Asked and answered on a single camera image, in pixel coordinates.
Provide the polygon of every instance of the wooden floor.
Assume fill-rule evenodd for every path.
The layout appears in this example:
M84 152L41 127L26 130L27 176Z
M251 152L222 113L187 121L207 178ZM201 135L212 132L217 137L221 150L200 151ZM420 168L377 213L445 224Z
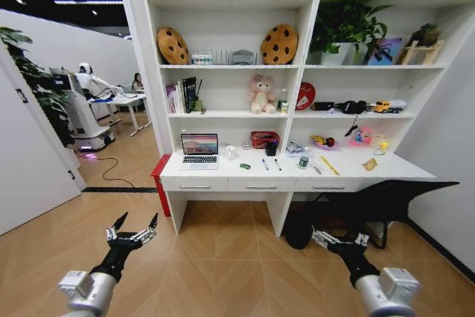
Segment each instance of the wooden floor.
M104 228L125 211L130 230L158 211L158 235L131 253L109 316L365 316L339 257L277 239L265 203L190 202L176 237L156 195L112 193L83 194L0 237L0 316L67 312L56 284L102 260ZM417 316L475 316L475 286L410 228L394 224L388 248L367 256L421 281Z
M130 114L119 112L116 113L116 117L122 118L122 121L112 126L116 141L101 151L80 157L79 172L88 186L130 187L124 181L107 181L102 178L102 173L111 167L114 161L97 160L96 157L115 157L119 160L119 165L106 174L107 178L124 178L136 187L155 187L154 179L150 177L159 160L154 129L149 126L130 137L130 133L134 130ZM136 114L136 118L139 126L147 123L145 112ZM107 125L108 118L100 120L99 124Z

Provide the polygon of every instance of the white cup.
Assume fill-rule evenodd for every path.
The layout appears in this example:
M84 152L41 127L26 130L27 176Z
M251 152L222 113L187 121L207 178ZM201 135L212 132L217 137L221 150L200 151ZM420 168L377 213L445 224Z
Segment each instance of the white cup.
M225 157L228 160L234 160L236 157L238 157L238 153L236 151L236 147L233 145L228 145L225 147Z

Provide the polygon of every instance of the white desk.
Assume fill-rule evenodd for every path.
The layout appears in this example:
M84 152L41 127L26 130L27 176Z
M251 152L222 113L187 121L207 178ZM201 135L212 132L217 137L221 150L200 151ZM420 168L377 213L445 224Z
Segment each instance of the white desk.
M343 147L337 151L313 148L311 155L322 175L310 166L300 169L299 159L285 154L277 156L282 171L275 165L275 157L267 157L264 150L238 149L238 154L233 161L220 155L218 170L197 171L179 170L183 153L172 154L160 179L177 234L188 200L265 200L275 234L279 236L292 197L297 192L357 192L389 179L435 180L432 174L393 153L374 156L371 148ZM340 175L333 174L320 156L326 157ZM367 171L361 164L372 157L378 165ZM264 168L262 159L266 160L269 170ZM251 169L242 169L241 163L249 164Z
M144 126L138 126L137 125L137 119L135 118L135 113L134 113L134 106L137 106L137 101L143 100L143 104L145 106L145 112L147 113L147 124ZM148 106L147 106L147 98L145 97L145 94L117 94L110 102L94 102L94 99L90 99L89 103L91 104L106 104L107 109L109 110L109 114L111 115L111 120L109 120L109 125L114 125L118 123L121 119L117 119L116 116L114 115L114 110L112 108L112 105L118 105L118 106L125 106L128 107L128 111L131 114L131 119L132 123L134 124L134 131L131 133L131 137L133 137L136 133L141 131L144 128L147 128L150 126L151 121L150 121L150 114L148 113Z

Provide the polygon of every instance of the pen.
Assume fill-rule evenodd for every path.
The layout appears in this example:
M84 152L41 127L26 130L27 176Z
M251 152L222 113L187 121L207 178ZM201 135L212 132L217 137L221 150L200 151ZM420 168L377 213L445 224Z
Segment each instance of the pen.
M315 169L315 171L317 171L317 172L318 172L318 174L321 174L321 171L318 169L318 167L317 167L317 166L315 166L314 164L312 164L312 167Z
M279 165L279 162L277 161L277 159L274 159L274 161L275 161L275 165L277 165L277 168L279 169L279 171L282 171L282 168Z

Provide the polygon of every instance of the red stool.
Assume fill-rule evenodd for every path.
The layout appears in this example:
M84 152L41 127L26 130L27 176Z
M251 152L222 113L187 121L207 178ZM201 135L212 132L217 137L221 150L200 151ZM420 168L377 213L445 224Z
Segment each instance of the red stool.
M170 207L168 207L168 201L166 200L165 191L163 191L162 183L160 182L160 174L162 173L163 169L165 168L166 163L170 160L170 154L163 155L160 158L160 161L155 166L155 169L151 172L151 176L155 179L155 185L157 186L158 197L160 198L160 202L162 204L163 214L166 217L170 217Z

